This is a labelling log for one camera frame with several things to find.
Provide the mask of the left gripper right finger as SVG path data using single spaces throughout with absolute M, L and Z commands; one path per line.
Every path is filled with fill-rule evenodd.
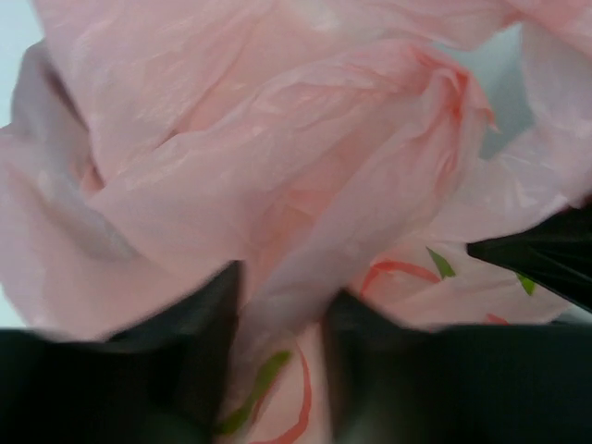
M 394 324 L 347 291 L 323 318 L 336 443 L 587 443 L 588 325 Z

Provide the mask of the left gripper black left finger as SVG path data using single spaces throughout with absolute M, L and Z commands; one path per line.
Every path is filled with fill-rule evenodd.
M 107 341 L 1 332 L 5 443 L 211 443 L 242 265 Z

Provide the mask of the pink plastic bag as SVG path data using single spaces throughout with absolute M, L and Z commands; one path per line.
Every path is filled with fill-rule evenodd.
M 298 339 L 246 420 L 328 437 L 312 321 L 351 284 L 420 328 L 567 304 L 461 247 L 591 182 L 587 1 L 37 1 L 1 131 L 1 282 L 103 339 L 242 260 L 236 362 Z

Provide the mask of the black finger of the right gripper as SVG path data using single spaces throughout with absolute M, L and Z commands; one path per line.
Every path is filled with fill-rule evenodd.
M 564 209 L 520 233 L 469 243 L 466 251 L 591 310 L 590 204 Z

